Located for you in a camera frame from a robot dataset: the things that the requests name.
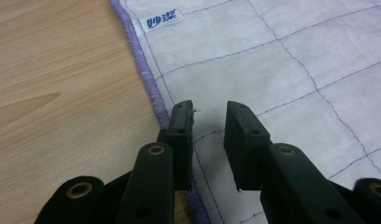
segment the wood grain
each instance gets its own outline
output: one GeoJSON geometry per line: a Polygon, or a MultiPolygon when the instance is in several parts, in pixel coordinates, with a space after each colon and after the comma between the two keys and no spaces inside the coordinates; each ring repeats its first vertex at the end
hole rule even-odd
{"type": "MultiPolygon", "coordinates": [[[[108,0],[0,1],[0,223],[33,223],[66,180],[109,182],[159,131],[108,0]]],[[[191,223],[183,192],[176,223],[191,223]]]]}

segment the white fabric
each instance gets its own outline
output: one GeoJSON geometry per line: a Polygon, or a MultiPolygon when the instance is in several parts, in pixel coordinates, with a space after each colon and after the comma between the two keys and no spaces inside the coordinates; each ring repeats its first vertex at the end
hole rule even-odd
{"type": "Polygon", "coordinates": [[[170,114],[192,100],[196,185],[211,223],[265,223],[238,192],[224,148],[226,103],[248,105],[274,143],[299,147],[349,189],[381,179],[381,0],[121,1],[170,114]],[[145,35],[139,19],[184,20],[145,35]]]}

